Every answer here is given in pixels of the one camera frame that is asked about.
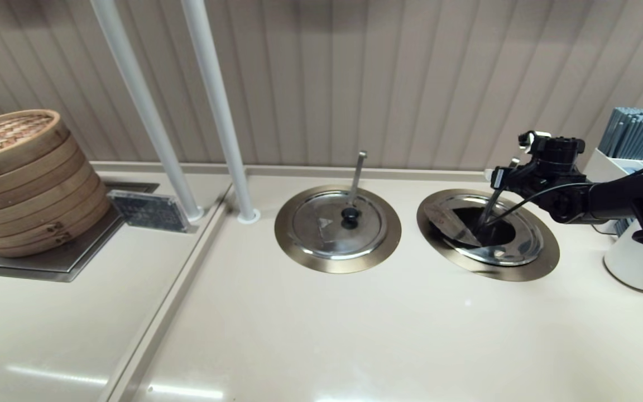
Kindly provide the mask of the folding steel pot lid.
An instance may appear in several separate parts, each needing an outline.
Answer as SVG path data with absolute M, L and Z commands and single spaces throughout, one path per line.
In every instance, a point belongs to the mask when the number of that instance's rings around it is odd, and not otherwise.
M 498 198 L 479 226 L 491 198 L 490 193 L 443 190 L 421 202 L 419 217 L 429 225 L 431 240 L 472 261 L 499 267 L 534 262 L 544 238 L 529 214 L 508 214 L 511 203 Z

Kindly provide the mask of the white utensil holder box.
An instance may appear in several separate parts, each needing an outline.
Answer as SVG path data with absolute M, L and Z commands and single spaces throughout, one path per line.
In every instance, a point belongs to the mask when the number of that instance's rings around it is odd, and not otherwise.
M 607 157 L 599 149 L 595 149 L 589 158 L 583 173 L 590 181 L 613 181 L 630 175 L 643 168 L 643 160 L 618 159 Z M 604 235 L 623 234 L 634 221 L 633 218 L 610 219 L 602 224 L 593 224 L 595 231 Z

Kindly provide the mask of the grey chopsticks bundle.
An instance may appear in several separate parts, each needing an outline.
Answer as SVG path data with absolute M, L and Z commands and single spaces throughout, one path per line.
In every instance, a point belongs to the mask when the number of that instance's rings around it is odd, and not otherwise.
M 613 109 L 598 149 L 613 159 L 643 160 L 643 108 Z

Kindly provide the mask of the white round container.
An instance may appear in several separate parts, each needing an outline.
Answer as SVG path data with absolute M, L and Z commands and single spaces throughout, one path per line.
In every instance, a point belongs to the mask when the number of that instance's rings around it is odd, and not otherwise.
M 617 239 L 605 253 L 604 264 L 618 281 L 643 291 L 643 244 L 632 237 L 640 229 L 635 219 L 619 219 L 615 223 Z

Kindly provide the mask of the white slanted pole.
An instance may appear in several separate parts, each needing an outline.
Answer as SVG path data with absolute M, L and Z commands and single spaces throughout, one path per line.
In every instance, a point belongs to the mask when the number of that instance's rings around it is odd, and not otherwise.
M 206 3 L 204 0 L 181 0 L 181 2 L 225 164 L 237 197 L 239 209 L 237 219 L 241 224 L 254 224 L 260 220 L 261 213 L 253 207 L 252 196 L 248 190 L 247 171 L 243 165 Z
M 118 12 L 116 0 L 89 0 L 104 34 L 115 64 L 132 98 L 143 127 L 156 154 L 171 181 L 171 185 L 188 222 L 199 221 L 204 209 L 198 206 L 185 178 L 166 128 L 154 102 L 145 75 L 136 59 L 135 51 Z

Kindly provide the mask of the recessed steel tray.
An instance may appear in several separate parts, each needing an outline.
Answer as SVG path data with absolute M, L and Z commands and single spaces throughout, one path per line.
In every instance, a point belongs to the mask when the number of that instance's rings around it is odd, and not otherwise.
M 21 258 L 0 257 L 0 277 L 69 283 L 123 224 L 123 217 L 111 207 L 95 226 L 61 247 Z

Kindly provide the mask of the tall bamboo steamer stack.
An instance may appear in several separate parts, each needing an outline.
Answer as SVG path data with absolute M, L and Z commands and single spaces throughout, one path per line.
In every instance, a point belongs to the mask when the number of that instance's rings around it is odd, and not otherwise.
M 104 181 L 58 112 L 0 115 L 0 257 L 69 243 L 110 208 Z

